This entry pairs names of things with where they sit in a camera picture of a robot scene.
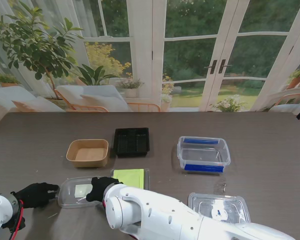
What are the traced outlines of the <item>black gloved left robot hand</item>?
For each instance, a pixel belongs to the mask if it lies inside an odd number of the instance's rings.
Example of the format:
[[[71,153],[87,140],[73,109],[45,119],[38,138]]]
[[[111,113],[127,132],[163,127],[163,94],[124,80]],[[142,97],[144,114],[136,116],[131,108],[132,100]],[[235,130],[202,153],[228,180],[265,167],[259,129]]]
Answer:
[[[60,187],[46,182],[32,183],[24,189],[11,192],[18,201],[23,202],[25,209],[43,208],[50,200],[53,200]]]

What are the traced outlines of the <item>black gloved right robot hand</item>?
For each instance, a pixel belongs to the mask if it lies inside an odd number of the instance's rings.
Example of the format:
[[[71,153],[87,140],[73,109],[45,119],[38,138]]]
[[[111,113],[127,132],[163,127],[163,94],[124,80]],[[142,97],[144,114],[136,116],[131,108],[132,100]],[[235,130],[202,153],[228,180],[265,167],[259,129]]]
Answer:
[[[92,190],[86,195],[86,200],[102,202],[106,191],[117,184],[122,184],[122,182],[112,177],[93,177],[91,180]]]

